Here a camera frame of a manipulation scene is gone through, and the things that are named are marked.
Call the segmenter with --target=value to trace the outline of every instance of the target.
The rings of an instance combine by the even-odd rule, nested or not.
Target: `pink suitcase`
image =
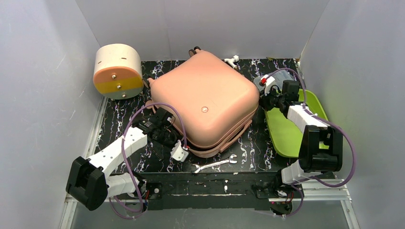
[[[149,79],[152,102],[181,115],[190,151],[212,157],[227,149],[252,123],[259,93],[255,85],[213,54],[196,54],[179,67]],[[182,134],[179,119],[175,128]]]

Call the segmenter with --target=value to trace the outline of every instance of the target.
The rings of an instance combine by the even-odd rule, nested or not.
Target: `black marble surface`
[[[143,77],[147,75],[158,78],[177,67],[184,61],[158,61],[143,62]],[[296,69],[293,59],[253,59],[240,60],[237,65],[239,72],[247,79],[253,80],[254,77],[271,73],[278,68],[289,67]],[[95,153],[101,151],[107,145],[111,144],[123,134],[130,117],[141,108],[146,101],[150,100],[150,91],[145,88],[139,96],[120,101],[108,101],[106,113],[102,127],[98,136],[98,143]],[[150,110],[146,110],[143,115],[148,115]],[[136,172],[155,173],[155,172],[190,172],[194,170],[191,164],[200,165],[212,163],[229,157],[231,154],[237,155],[238,163],[224,164],[208,168],[201,173],[220,173],[220,172],[275,172],[294,162],[294,159],[284,158],[277,155],[273,149],[269,131],[267,129],[264,110],[259,107],[253,117],[252,125],[243,133],[243,135],[224,152],[211,158],[199,158],[192,153],[185,162],[181,163],[170,158],[170,154],[165,155],[163,161],[159,161],[154,153],[151,152],[150,145],[144,149],[135,152],[130,158],[131,167]],[[123,173],[126,171],[125,165],[120,165],[114,173]]]

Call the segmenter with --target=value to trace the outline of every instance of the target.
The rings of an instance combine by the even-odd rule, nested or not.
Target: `silver wrench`
[[[196,170],[193,171],[193,173],[199,173],[201,170],[212,167],[212,166],[218,166],[218,165],[222,165],[225,163],[229,163],[229,164],[236,164],[237,161],[234,159],[235,157],[238,157],[235,154],[232,154],[228,159],[222,160],[222,161],[217,161],[211,164],[206,164],[203,166],[200,166],[199,164],[192,164],[192,166],[195,166]]]

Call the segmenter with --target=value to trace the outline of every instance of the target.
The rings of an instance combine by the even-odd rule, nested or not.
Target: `lime green tray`
[[[304,101],[302,90],[299,91],[299,101]],[[319,117],[328,120],[318,98],[308,90],[307,105],[314,114],[317,113]],[[266,120],[276,152],[284,157],[298,157],[302,141],[302,133],[298,127],[292,121],[286,119],[278,109],[267,111]],[[320,148],[328,147],[321,143]]]

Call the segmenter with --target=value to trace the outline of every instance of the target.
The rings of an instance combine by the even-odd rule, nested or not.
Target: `white cylindrical container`
[[[127,99],[143,89],[139,54],[126,44],[109,44],[96,53],[93,83],[105,97]]]

